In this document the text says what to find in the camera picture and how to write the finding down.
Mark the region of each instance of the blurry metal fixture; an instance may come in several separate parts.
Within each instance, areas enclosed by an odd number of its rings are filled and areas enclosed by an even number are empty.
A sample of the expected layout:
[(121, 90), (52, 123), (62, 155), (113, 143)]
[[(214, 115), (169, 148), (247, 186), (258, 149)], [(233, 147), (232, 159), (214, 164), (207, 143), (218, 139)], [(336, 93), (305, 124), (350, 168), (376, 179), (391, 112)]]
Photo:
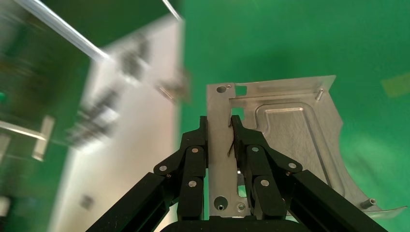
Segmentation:
[(122, 88), (106, 90), (95, 105), (80, 111), (80, 120), (69, 131), (69, 141), (72, 144), (82, 145), (110, 131), (118, 118), (115, 105), (120, 97), (120, 89)]
[(47, 148), (48, 141), (51, 136), (51, 132), (54, 127), (54, 118), (50, 116), (45, 116), (43, 123), (41, 125), (40, 132), (30, 130), (24, 127), (20, 127), (8, 122), (0, 121), (0, 128), (6, 129), (8, 131), (13, 131), (23, 135), (27, 135), (37, 139), (36, 145), (34, 146), (34, 151), (32, 157), (36, 160), (43, 161), (45, 149)]
[[(228, 121), (232, 108), (243, 108), (244, 127), (261, 131), (271, 148), (303, 164), (371, 217), (391, 218), (403, 210), (360, 206), (369, 198), (356, 186), (340, 155), (343, 122), (329, 94), (334, 79), (335, 76), (318, 76), (207, 86), (210, 216), (249, 215), (248, 210), (239, 212), (236, 208), (238, 203), (247, 205), (246, 198), (238, 196), (236, 159), (225, 155), (233, 140)], [(247, 93), (237, 95), (234, 87), (225, 86), (246, 87)], [(228, 200), (223, 211), (213, 205), (219, 196)]]
[[(92, 61), (82, 97), (82, 105), (87, 107), (81, 121), (99, 117), (99, 125), (114, 124), (107, 127), (108, 131), (103, 130), (108, 136), (70, 149), (48, 231), (86, 231), (155, 164), (174, 151), (178, 107), (154, 87), (172, 83), (177, 77), (182, 29), (183, 24), (169, 14), (105, 47), (111, 59)], [(143, 40), (146, 46), (140, 45)], [(141, 49), (146, 48), (145, 57)], [(140, 74), (124, 69), (124, 56), (132, 50), (139, 50), (138, 57), (149, 65), (145, 68), (141, 63), (144, 69)], [(131, 63), (139, 58), (133, 57)], [(126, 78), (135, 80), (136, 85), (123, 84)], [(114, 112), (118, 113), (118, 120), (103, 120), (115, 116)], [(161, 146), (153, 146), (158, 141)], [(79, 204), (85, 194), (94, 200), (89, 210)], [(175, 219), (173, 206), (158, 231)]]
[(51, 132), (54, 127), (54, 118), (45, 116), (41, 125), (40, 133), (44, 136), (44, 140), (38, 139), (34, 146), (32, 157), (36, 160), (43, 161), (45, 150), (47, 148), (48, 141), (50, 140)]
[(46, 138), (44, 137), (43, 134), (40, 132), (30, 130), (21, 126), (17, 126), (8, 122), (0, 121), (0, 128), (6, 129), (8, 131), (13, 131), (19, 134), (27, 135), (39, 140), (45, 140)]
[(78, 49), (83, 51), (92, 59), (109, 58), (109, 55), (99, 49), (78, 31), (71, 27), (67, 22), (60, 18), (50, 8), (44, 5), (39, 0), (15, 0), (20, 6), (28, 12), (39, 18), (47, 24), (51, 29), (56, 31)]
[(180, 70), (174, 81), (159, 82), (156, 90), (174, 103), (178, 100), (188, 102), (190, 99), (190, 76), (186, 71)]
[(6, 134), (0, 134), (0, 163), (3, 160), (4, 155), (6, 154), (9, 143), (10, 143), (10, 136)]

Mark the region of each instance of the screw head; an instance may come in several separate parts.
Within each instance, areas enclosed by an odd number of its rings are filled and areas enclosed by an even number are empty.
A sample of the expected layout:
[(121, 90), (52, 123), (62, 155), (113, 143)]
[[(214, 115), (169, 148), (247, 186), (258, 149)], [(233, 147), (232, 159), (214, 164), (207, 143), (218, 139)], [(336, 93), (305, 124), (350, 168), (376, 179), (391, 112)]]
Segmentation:
[(269, 186), (269, 181), (267, 181), (267, 180), (261, 180), (261, 185), (262, 185), (262, 186)]
[(238, 211), (243, 212), (245, 210), (245, 205), (243, 203), (238, 204)]
[(195, 187), (196, 186), (196, 181), (192, 180), (188, 183), (189, 187)]

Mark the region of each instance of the metal rod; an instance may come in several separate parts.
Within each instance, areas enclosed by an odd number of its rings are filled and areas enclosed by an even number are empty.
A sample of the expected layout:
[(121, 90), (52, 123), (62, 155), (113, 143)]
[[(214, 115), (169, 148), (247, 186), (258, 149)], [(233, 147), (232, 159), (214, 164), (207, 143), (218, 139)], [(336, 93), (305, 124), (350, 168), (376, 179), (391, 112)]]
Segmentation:
[(39, 0), (15, 0), (21, 7), (47, 24), (51, 29), (60, 34), (87, 56), (92, 59), (109, 58), (109, 55), (96, 47), (93, 43), (82, 36), (67, 22), (60, 18), (50, 8)]
[(173, 6), (168, 2), (168, 0), (162, 0), (168, 10), (174, 15), (174, 17), (179, 21), (181, 20), (181, 16), (179, 16), (178, 12), (173, 8)]
[(17, 125), (8, 123), (8, 122), (0, 121), (0, 128), (6, 129), (9, 131), (14, 131), (16, 133), (27, 135), (27, 136), (30, 136), (36, 139), (46, 140), (46, 138), (44, 137), (42, 133), (39, 133), (37, 131), (32, 131), (27, 128), (20, 127), (20, 126), (17, 126)]

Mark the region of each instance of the screw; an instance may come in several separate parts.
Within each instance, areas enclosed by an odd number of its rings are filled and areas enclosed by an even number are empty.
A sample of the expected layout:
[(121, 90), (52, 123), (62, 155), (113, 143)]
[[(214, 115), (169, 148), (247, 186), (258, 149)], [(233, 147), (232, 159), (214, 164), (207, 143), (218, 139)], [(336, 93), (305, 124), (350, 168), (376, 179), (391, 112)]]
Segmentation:
[(192, 180), (188, 183), (189, 187), (195, 187), (196, 186), (196, 181)]
[(318, 92), (318, 94), (316, 95), (315, 99), (316, 99), (317, 101), (320, 101), (320, 99), (322, 98), (322, 95), (323, 95), (323, 89), (321, 88), (321, 89), (319, 89), (319, 92)]
[(267, 181), (267, 180), (261, 180), (261, 185), (262, 185), (262, 186), (268, 186), (268, 185), (269, 185), (269, 181)]
[(243, 203), (238, 204), (238, 211), (243, 212), (245, 210), (245, 205)]

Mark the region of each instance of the mounting hole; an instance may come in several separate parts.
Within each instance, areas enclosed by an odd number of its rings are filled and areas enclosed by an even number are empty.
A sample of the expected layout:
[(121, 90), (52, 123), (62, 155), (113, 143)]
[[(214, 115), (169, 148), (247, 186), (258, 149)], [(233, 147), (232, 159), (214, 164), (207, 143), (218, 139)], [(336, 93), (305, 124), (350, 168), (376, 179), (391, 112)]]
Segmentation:
[(245, 205), (243, 203), (238, 204), (238, 212), (243, 212), (245, 210)]
[(215, 198), (214, 206), (219, 211), (225, 210), (228, 207), (228, 200), (222, 196)]
[(224, 93), (226, 91), (226, 87), (225, 86), (219, 86), (218, 88), (217, 88), (217, 92), (218, 93)]

